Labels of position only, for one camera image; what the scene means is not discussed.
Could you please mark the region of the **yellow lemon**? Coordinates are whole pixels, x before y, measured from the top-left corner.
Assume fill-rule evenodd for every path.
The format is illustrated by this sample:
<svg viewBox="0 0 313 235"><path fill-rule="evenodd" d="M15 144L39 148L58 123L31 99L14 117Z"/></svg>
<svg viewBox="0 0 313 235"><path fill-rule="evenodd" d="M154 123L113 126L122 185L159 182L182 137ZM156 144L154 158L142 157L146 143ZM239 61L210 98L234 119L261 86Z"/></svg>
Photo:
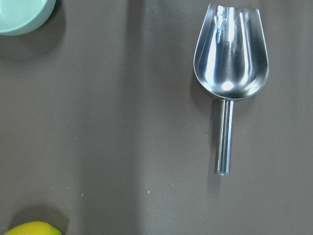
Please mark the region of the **yellow lemon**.
<svg viewBox="0 0 313 235"><path fill-rule="evenodd" d="M33 221L20 224L4 235L62 235L62 232L46 222Z"/></svg>

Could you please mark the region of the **metal ice scoop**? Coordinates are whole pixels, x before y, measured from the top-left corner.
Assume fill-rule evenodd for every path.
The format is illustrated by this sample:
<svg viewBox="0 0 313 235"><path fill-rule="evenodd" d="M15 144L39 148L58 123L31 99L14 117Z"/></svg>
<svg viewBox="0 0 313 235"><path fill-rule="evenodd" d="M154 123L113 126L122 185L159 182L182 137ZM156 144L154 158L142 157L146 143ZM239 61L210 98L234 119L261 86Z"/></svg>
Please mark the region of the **metal ice scoop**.
<svg viewBox="0 0 313 235"><path fill-rule="evenodd" d="M257 94L269 73L259 10L210 4L193 67L199 83L220 102L215 173L228 176L234 102Z"/></svg>

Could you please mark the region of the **mint green bowl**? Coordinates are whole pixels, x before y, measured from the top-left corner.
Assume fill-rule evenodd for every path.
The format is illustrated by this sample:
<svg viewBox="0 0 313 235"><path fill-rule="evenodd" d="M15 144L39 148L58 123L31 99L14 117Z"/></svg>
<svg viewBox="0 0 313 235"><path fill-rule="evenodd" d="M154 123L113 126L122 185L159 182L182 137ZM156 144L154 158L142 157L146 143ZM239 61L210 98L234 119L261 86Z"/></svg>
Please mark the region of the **mint green bowl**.
<svg viewBox="0 0 313 235"><path fill-rule="evenodd" d="M54 0L2 0L0 2L0 34L27 34L43 25L55 7Z"/></svg>

